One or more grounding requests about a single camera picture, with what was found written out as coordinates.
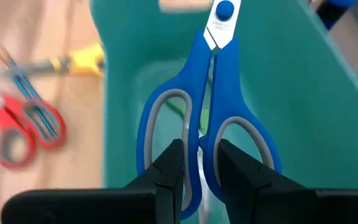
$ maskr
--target red handle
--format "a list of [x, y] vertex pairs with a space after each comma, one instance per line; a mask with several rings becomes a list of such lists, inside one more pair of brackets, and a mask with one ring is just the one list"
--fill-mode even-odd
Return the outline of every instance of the red handle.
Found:
[[[25, 140], [26, 153], [20, 161], [10, 157], [12, 138], [21, 135]], [[28, 165], [35, 156], [35, 141], [27, 128], [23, 128], [13, 115], [0, 107], [0, 163], [8, 169], [18, 169]]]
[[[40, 145], [46, 149], [56, 149], [66, 141], [66, 125], [59, 112], [42, 100], [29, 100], [25, 103], [8, 95], [2, 95], [5, 107], [12, 111], [18, 118], [28, 125], [29, 130], [35, 134]], [[40, 124], [31, 117], [35, 110], [41, 110], [45, 116], [51, 117], [55, 123], [56, 136], [48, 136]]]

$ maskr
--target table surface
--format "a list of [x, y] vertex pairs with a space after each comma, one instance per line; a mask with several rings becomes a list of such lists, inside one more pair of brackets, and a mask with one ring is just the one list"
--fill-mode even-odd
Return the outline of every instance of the table surface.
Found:
[[[97, 42], [88, 1], [0, 0], [0, 44], [17, 62], [64, 55]], [[103, 80], [51, 74], [31, 83], [63, 116], [68, 141], [57, 152], [38, 148], [24, 170], [0, 166], [0, 206], [29, 189], [101, 186]], [[0, 89], [24, 100], [1, 74]]]

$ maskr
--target teal container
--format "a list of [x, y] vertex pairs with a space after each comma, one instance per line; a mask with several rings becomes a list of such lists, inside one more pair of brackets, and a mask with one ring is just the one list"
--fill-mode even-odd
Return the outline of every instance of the teal container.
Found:
[[[146, 99], [181, 70], [209, 12], [165, 14], [157, 0], [93, 0], [91, 10], [107, 61], [104, 186], [123, 187], [136, 177]], [[358, 189], [358, 81], [306, 1], [242, 0], [235, 35], [242, 94], [274, 138], [283, 173], [307, 187]], [[181, 124], [164, 105], [154, 157], [181, 137]], [[240, 127], [230, 125], [224, 138], [260, 159]], [[209, 205], [210, 220], [228, 222], [221, 202], [212, 197]]]

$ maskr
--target red scissors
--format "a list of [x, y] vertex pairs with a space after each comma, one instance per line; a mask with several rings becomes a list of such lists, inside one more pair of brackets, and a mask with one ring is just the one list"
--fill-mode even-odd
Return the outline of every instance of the red scissors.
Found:
[[[57, 135], [53, 137], [42, 129], [42, 125], [34, 118], [35, 110], [41, 110], [55, 125]], [[20, 161], [11, 158], [12, 140], [17, 136], [26, 142], [26, 151]], [[35, 139], [39, 144], [54, 150], [66, 139], [66, 126], [59, 112], [42, 100], [22, 102], [3, 91], [0, 91], [0, 163], [8, 169], [26, 166], [35, 157]]]

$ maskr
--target blue scissors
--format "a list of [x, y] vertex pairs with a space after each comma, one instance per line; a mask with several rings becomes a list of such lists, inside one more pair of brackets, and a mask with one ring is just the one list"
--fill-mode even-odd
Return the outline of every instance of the blue scissors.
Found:
[[[185, 198], [181, 219], [194, 214], [201, 202], [197, 151], [203, 150], [203, 170], [212, 193], [223, 199], [218, 172], [218, 143], [224, 129], [237, 123], [254, 140], [262, 162], [278, 173], [281, 160], [272, 137], [244, 103], [239, 79], [239, 42], [233, 38], [241, 0], [215, 0], [204, 31], [199, 30], [181, 72], [159, 86], [146, 101], [137, 133], [136, 166], [140, 175], [152, 163], [152, 139], [157, 114], [165, 100], [181, 97], [186, 102], [182, 128], [185, 145]], [[214, 58], [211, 104], [206, 135], [199, 139], [201, 109], [212, 50]]]

